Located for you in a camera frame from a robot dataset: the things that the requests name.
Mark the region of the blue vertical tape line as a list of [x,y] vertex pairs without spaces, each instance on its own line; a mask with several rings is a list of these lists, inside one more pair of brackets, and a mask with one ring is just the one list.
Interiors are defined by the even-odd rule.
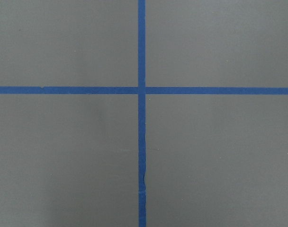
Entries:
[[146,72],[145,1],[138,1],[138,215],[139,226],[146,226]]

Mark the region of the blue horizontal tape line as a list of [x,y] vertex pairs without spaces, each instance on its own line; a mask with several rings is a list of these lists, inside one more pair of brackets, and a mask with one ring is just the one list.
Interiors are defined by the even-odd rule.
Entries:
[[0,94],[288,95],[288,87],[23,87],[0,86]]

